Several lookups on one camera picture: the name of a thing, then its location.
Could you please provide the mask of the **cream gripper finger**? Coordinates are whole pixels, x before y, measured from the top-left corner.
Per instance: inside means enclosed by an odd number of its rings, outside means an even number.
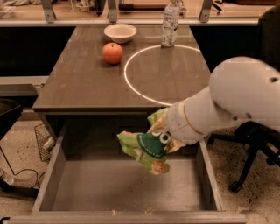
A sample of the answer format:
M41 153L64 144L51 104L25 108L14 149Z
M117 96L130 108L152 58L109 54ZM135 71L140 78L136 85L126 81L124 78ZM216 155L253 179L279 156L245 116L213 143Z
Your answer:
M148 130L149 133L152 132L163 132L166 130L166 123L165 123L165 111L155 112L148 117L148 121L150 123L150 128Z
M172 153L185 146L186 145L184 143L181 143L180 141L178 141L176 139L172 139L167 144L167 152Z

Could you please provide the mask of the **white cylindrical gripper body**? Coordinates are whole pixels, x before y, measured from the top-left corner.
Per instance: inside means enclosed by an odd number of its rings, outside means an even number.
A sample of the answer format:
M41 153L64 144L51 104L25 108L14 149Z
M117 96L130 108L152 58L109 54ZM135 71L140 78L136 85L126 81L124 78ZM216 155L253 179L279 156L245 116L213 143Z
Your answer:
M184 145L196 144L204 138L204 134L197 131L186 115L186 100L172 104L166 113L164 122L171 136Z

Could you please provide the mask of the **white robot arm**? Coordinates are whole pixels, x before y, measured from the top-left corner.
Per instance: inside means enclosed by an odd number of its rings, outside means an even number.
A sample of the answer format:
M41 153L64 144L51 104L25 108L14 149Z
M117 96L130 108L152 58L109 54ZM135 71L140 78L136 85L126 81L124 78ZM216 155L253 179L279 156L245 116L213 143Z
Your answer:
M164 112L152 133L151 149L175 151L247 121L280 130L280 72L258 59L227 59L213 70L206 88Z

